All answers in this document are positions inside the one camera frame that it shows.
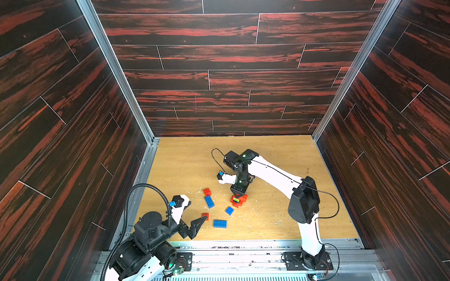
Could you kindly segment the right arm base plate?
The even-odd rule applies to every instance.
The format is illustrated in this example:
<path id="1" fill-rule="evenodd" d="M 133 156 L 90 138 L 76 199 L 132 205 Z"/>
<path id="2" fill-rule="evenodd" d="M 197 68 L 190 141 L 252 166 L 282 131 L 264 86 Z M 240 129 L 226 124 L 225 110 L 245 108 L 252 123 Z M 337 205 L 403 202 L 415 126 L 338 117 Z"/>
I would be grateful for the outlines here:
<path id="1" fill-rule="evenodd" d="M 281 260 L 285 263 L 288 271 L 326 271 L 334 270 L 333 263 L 328 252 L 320 252 L 312 256 L 306 252 L 284 252 L 281 255 Z"/>

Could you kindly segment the long red lego brick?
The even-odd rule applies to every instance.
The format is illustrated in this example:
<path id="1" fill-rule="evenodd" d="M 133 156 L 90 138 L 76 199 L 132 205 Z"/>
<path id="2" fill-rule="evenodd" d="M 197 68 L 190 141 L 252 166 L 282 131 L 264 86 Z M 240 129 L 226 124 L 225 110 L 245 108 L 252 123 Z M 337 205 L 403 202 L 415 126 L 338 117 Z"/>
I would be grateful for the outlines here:
<path id="1" fill-rule="evenodd" d="M 232 205 L 233 205 L 235 208 L 239 208 L 240 206 L 242 206 L 242 204 L 239 204 L 239 203 L 237 203 L 237 202 L 233 202 L 233 199 L 235 199 L 234 196 L 231 198 L 230 202 L 232 203 Z"/>
<path id="2" fill-rule="evenodd" d="M 235 199 L 239 199 L 240 200 L 239 204 L 243 204 L 243 203 L 245 203 L 247 201 L 247 198 L 248 198 L 248 195 L 245 194 L 245 195 L 243 195 L 243 196 L 241 196 L 239 198 L 235 198 Z"/>

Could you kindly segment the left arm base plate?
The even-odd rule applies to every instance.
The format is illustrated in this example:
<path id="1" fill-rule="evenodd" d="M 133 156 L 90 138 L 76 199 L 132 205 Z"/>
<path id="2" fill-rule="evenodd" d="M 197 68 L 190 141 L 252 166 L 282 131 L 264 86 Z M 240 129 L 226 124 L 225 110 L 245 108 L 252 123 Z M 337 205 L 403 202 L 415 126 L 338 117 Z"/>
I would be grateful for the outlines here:
<path id="1" fill-rule="evenodd" d="M 192 252 L 178 252 L 175 259 L 175 271 L 179 274 L 181 272 L 190 272 L 192 270 L 193 253 Z"/>

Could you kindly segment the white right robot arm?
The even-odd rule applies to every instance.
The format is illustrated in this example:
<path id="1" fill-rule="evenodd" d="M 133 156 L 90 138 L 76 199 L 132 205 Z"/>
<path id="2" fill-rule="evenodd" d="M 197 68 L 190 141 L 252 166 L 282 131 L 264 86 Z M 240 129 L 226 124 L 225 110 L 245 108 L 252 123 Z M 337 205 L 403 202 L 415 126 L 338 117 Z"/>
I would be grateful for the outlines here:
<path id="1" fill-rule="evenodd" d="M 320 198 L 311 177 L 301 178 L 274 166 L 261 156 L 245 159 L 243 155 L 227 158 L 224 164 L 235 175 L 223 175 L 220 183 L 231 184 L 236 198 L 244 196 L 253 178 L 258 177 L 274 186 L 289 199 L 288 214 L 298 223 L 302 250 L 311 257 L 317 257 L 323 250 L 319 230 L 315 220 L 318 218 Z"/>

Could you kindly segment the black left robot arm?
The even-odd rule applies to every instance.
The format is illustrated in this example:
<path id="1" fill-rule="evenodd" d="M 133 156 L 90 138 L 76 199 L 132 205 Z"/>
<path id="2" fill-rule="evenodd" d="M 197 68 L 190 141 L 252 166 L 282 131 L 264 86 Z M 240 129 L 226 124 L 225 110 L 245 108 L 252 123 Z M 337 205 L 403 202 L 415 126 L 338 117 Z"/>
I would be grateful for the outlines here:
<path id="1" fill-rule="evenodd" d="M 187 196 L 177 195 L 169 202 L 166 220 L 157 211 L 148 212 L 139 219 L 134 232 L 112 255 L 105 280 L 116 277 L 120 281 L 150 281 L 159 274 L 166 277 L 182 274 L 188 266 L 188 258 L 178 254 L 168 240 L 176 234 L 192 240 L 208 220 L 208 216 L 203 215 L 188 226 L 182 215 L 190 204 Z"/>

